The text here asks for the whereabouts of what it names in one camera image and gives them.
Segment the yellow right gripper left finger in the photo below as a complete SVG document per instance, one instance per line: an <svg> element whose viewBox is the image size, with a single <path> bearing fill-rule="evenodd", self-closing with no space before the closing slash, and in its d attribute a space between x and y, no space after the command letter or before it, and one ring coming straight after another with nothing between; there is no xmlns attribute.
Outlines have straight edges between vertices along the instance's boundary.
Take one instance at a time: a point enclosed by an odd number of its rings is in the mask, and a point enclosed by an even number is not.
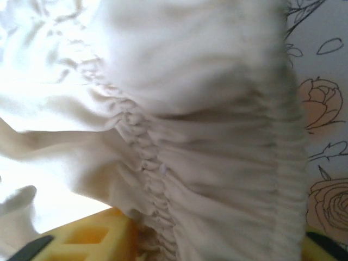
<svg viewBox="0 0 348 261"><path fill-rule="evenodd" d="M117 208L109 208L39 235L9 260L134 261L135 223Z"/></svg>

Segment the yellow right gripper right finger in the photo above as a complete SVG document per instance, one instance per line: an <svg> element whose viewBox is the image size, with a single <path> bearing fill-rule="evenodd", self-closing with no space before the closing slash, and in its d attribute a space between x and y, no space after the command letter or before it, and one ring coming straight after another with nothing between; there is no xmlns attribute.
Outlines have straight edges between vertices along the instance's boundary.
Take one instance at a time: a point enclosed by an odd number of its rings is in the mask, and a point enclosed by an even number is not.
<svg viewBox="0 0 348 261"><path fill-rule="evenodd" d="M308 231L303 240L301 260L347 261L347 251L329 237Z"/></svg>

